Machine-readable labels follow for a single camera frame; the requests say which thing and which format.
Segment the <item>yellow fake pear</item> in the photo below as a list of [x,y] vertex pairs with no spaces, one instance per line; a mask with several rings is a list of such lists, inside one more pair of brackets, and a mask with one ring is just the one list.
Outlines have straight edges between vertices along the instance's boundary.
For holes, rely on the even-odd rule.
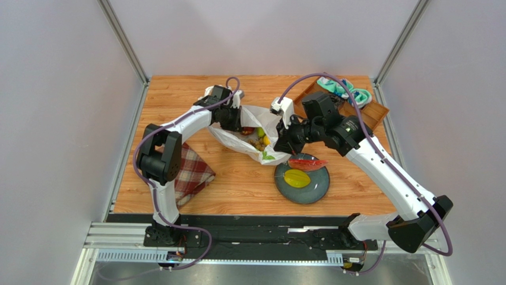
[[270,140],[268,139],[268,136],[265,135],[261,138],[261,144],[265,147],[270,145]]

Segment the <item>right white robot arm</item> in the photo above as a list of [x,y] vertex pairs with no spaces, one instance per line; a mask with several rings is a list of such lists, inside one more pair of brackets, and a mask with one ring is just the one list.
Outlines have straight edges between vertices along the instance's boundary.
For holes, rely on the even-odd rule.
[[281,116],[274,150],[299,154],[305,144],[323,142],[364,171],[396,209],[378,216],[352,214],[340,226],[342,231],[355,240],[390,240],[415,253],[443,228],[453,202],[446,195],[436,197],[410,177],[359,117],[339,114],[330,95],[321,91],[306,96],[302,104],[305,118],[295,115],[289,98],[271,103],[271,113]]

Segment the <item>yellow fake starfruit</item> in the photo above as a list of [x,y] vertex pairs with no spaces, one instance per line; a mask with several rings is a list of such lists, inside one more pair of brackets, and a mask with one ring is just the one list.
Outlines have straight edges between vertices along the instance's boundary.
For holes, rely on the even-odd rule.
[[294,188],[304,188],[311,183],[309,175],[298,169],[285,171],[283,179],[289,186]]

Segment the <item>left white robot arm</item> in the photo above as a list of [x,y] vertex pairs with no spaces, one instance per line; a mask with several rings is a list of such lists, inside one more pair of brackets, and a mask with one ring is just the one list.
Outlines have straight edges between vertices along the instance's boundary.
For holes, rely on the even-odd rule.
[[213,86],[183,115],[171,122],[150,125],[134,150],[134,172],[149,186],[153,199],[153,220],[162,228],[209,232],[200,227],[181,226],[176,205],[175,179],[182,167],[183,143],[214,122],[213,115],[221,107],[232,107],[240,84],[231,90],[228,85]]

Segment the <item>red fake watermelon slice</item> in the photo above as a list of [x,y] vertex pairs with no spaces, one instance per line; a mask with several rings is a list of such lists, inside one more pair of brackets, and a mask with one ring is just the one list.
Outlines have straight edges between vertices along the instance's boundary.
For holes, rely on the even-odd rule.
[[289,167],[292,169],[300,170],[303,172],[311,172],[320,170],[323,167],[326,167],[328,161],[326,160],[310,160],[310,159],[289,159],[288,161]]

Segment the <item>green fake lime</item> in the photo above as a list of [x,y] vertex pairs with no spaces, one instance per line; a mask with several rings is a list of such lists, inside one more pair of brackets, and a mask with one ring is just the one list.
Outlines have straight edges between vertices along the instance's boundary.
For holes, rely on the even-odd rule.
[[256,133],[258,138],[263,138],[265,136],[265,132],[262,128],[256,128]]

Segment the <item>white plastic bag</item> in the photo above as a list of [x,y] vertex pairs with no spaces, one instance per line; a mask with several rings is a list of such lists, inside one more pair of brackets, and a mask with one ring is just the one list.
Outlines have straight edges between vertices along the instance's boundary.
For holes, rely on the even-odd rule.
[[[231,99],[227,100],[220,106],[230,106]],[[213,110],[220,107],[217,106],[211,110],[211,125],[207,128],[209,133],[225,147],[242,154],[250,156],[256,162],[266,166],[276,166],[288,161],[291,154],[274,151],[273,145],[278,139],[276,126],[282,119],[271,113],[267,108],[242,105],[241,125],[242,127],[254,127],[255,132],[249,136],[241,135],[240,132],[225,131],[221,129],[218,123],[213,122]],[[256,150],[248,143],[248,139],[257,138],[256,128],[262,128],[265,135],[270,140],[270,145],[266,146],[264,151]]]

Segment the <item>brown fake longan bunch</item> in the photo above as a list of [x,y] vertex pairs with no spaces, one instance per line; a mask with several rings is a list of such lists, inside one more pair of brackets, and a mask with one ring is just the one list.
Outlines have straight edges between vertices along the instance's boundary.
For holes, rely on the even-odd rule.
[[258,151],[264,151],[266,148],[265,137],[257,137],[254,139],[248,139],[248,143],[252,145]]

